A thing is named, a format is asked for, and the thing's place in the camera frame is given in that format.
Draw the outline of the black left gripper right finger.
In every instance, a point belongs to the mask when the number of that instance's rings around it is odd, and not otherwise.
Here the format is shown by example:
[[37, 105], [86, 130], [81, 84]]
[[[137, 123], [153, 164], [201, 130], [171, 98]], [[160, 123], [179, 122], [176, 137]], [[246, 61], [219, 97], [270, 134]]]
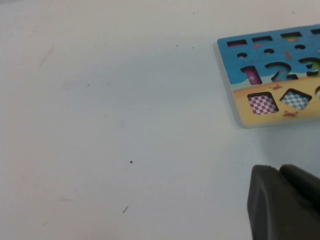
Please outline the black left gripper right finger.
[[284, 178], [312, 206], [320, 209], [320, 179], [292, 164], [284, 164], [279, 169]]

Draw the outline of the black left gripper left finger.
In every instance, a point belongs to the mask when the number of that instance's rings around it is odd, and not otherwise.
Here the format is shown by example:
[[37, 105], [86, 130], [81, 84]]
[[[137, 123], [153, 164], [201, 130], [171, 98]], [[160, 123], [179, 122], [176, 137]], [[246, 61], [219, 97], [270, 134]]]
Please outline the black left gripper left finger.
[[254, 240], [318, 240], [315, 209], [280, 173], [267, 165], [251, 171], [247, 211]]

